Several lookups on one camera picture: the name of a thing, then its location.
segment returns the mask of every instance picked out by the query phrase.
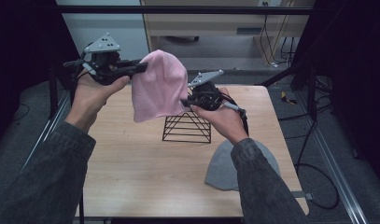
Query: person's left hand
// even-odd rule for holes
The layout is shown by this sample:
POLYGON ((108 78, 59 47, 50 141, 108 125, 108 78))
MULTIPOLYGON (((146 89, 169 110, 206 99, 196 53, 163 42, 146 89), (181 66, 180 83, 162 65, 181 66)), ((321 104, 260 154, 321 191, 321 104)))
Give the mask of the person's left hand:
POLYGON ((121 77, 108 86, 103 86, 93 80, 91 75, 83 70, 78 75, 76 94, 71 110, 65 119, 83 132, 87 133, 96 121, 97 113, 106 104, 107 99, 117 91, 122 90, 130 81, 129 77, 121 77))

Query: hand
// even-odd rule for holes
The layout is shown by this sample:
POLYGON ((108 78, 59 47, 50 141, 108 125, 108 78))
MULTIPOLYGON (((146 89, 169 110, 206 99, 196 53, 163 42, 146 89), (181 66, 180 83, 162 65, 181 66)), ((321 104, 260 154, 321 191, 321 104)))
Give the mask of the hand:
MULTIPOLYGON (((219 89, 221 92, 228 94, 227 89, 219 89)), ((243 127, 242 119, 239 113, 222 105, 216 111, 207 111, 199 106, 192 105, 191 109, 201 118, 209 121, 213 127, 230 142, 235 145, 241 140, 248 138, 248 135, 243 127)))
POLYGON ((84 69, 78 77, 77 89, 71 110, 65 119, 87 133, 96 121, 97 113, 106 104, 107 99, 117 91, 122 90, 129 82, 129 77, 121 77, 109 86, 103 86, 91 78, 91 75, 84 69))

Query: person's right hand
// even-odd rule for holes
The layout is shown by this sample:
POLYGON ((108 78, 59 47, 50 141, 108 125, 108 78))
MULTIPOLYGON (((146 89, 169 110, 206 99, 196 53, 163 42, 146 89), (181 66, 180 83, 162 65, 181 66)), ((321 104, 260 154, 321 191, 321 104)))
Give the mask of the person's right hand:
MULTIPOLYGON (((221 92, 228 94, 227 89, 219 89, 221 92)), ((190 108, 201 118, 209 121, 213 127, 230 142, 235 145, 241 140, 248 138, 248 135, 243 127, 242 119, 239 113, 222 105, 216 111, 207 111, 199 106, 191 105, 190 108)))

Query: wire frame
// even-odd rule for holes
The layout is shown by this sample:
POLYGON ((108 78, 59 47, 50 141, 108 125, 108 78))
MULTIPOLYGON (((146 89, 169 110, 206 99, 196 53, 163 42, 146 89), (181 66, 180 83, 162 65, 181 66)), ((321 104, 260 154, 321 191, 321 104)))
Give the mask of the wire frame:
POLYGON ((211 143, 211 124, 193 111, 166 117, 162 141, 211 143))

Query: wall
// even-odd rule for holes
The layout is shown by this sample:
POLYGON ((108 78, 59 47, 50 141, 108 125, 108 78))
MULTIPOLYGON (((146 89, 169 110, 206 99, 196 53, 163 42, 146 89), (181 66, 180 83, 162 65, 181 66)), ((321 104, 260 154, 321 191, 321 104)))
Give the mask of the wall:
MULTIPOLYGON (((66 6, 140 6, 138 0, 56 0, 66 6)), ((141 14, 63 14, 78 53, 105 33, 121 45, 120 57, 133 60, 148 54, 148 42, 141 14)))

